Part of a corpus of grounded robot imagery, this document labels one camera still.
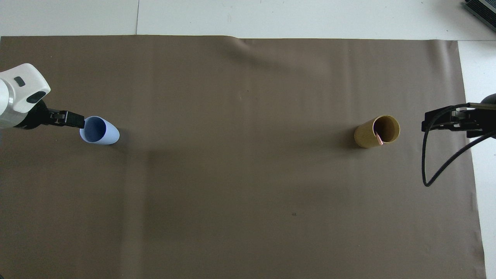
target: white table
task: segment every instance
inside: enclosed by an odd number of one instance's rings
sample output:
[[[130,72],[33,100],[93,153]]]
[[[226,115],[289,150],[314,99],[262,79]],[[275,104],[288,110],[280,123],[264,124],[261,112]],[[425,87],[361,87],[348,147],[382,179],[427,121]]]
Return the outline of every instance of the white table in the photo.
[[[458,40],[467,101],[479,102],[496,93],[496,33],[465,11],[461,2],[2,0],[0,35]],[[496,279],[496,142],[489,139],[475,146],[472,156],[486,273],[489,279]]]

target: brown paper backdrop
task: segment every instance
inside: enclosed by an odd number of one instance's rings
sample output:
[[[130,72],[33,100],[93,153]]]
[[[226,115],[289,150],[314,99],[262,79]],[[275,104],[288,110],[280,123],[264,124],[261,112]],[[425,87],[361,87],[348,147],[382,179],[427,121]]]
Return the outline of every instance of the brown paper backdrop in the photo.
[[[424,112],[465,101],[451,41],[2,37],[45,102],[99,115],[2,130],[10,278],[484,278],[470,153],[422,185]],[[354,128],[401,135],[362,149]],[[435,132],[428,175],[466,143]]]

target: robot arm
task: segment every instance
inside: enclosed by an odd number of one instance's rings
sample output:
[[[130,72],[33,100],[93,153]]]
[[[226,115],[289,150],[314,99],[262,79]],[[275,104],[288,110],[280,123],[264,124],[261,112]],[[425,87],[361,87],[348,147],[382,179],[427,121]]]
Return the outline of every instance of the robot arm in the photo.
[[[31,64],[0,72],[0,128],[33,129],[40,124],[84,128],[84,117],[49,109],[42,100],[47,81]]]

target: cable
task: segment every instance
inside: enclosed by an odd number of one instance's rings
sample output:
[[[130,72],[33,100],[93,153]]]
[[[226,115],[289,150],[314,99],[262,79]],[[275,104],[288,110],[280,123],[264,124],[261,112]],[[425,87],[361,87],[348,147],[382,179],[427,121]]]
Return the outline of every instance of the cable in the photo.
[[[496,131],[492,131],[492,132],[489,132],[483,136],[481,136],[480,138],[474,140],[473,142],[467,144],[466,146],[462,147],[460,150],[458,150],[455,154],[453,154],[453,156],[451,156],[440,168],[439,170],[437,170],[437,172],[433,175],[433,177],[427,182],[426,180],[426,145],[427,145],[427,136],[429,135],[429,131],[431,130],[434,122],[436,122],[436,120],[441,117],[442,115],[444,115],[445,113],[447,112],[451,112],[457,108],[468,108],[468,107],[471,107],[471,104],[470,103],[466,103],[466,104],[458,104],[458,105],[455,105],[455,106],[449,106],[445,109],[443,109],[442,111],[440,111],[438,114],[436,114],[432,120],[429,122],[429,124],[426,126],[426,131],[425,131],[425,134],[424,134],[424,140],[422,142],[422,182],[424,183],[424,185],[426,187],[429,187],[430,185],[432,185],[432,183],[434,183],[434,181],[437,179],[437,177],[446,169],[446,167],[448,167],[456,158],[458,158],[458,156],[460,156],[463,152],[467,151],[468,149],[470,149],[471,147],[473,147],[474,145],[482,142],[483,140],[486,140],[492,136],[496,136]]]

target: bamboo cup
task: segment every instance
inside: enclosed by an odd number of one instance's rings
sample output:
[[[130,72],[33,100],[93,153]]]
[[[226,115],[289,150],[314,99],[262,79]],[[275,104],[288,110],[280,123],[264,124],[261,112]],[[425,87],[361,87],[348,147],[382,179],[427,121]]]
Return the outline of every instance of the bamboo cup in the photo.
[[[379,115],[357,127],[355,142],[363,148],[392,143],[400,135],[400,125],[391,115]]]

